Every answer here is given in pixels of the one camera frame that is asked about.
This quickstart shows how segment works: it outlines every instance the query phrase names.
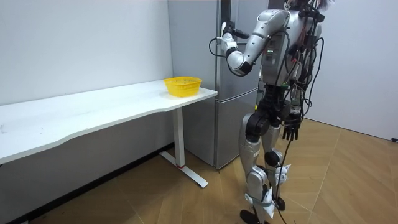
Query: white table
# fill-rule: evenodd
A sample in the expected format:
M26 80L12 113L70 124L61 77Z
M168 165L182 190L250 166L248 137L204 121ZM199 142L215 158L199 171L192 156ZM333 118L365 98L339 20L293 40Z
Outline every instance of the white table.
M182 107L211 98L200 88L178 98L163 80L0 106L0 164L29 156L84 134L149 114L173 110L175 157L160 154L200 186L207 182L185 166Z

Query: table leg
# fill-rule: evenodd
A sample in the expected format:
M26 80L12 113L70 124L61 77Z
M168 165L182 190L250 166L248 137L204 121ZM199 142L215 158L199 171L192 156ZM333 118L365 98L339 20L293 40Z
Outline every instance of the table leg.
M206 187L208 184L207 181L185 166L182 108L177 108L173 110L173 127L174 127L175 158L167 152L161 152L160 155L166 158L172 164L175 164L175 166L177 166L182 172L187 174L199 186Z
M173 110L173 128L174 128L175 165L181 169L184 168L185 166L182 108Z

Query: gray refrigerator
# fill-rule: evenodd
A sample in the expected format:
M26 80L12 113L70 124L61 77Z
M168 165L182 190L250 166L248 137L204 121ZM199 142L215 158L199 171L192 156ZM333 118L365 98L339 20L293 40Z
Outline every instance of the gray refrigerator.
M268 1L259 0L169 1L174 76L201 78L201 87L218 92L215 98L183 108L185 148L217 169L239 155L239 130L243 116L254 112L260 64L249 75L236 77L225 58L210 54L208 44L220 36L227 19L251 34L267 6ZM244 50L246 40L237 41Z

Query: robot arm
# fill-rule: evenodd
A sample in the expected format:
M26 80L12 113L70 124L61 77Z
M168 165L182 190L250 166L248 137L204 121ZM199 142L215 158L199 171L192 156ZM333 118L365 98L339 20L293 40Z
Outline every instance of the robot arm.
M232 30L228 27L223 32L221 49L225 54L232 71L247 75L255 61L259 58L269 40L269 36L279 30L284 30L289 20L289 11L266 10L257 17L257 24L251 34L244 53L238 50Z

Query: plastic basket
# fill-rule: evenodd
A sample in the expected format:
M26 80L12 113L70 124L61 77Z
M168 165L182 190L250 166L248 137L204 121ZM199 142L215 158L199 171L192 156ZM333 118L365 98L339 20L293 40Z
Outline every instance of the plastic basket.
M166 78L164 83L171 95L186 97L195 95L198 92L201 79L193 77L175 77Z

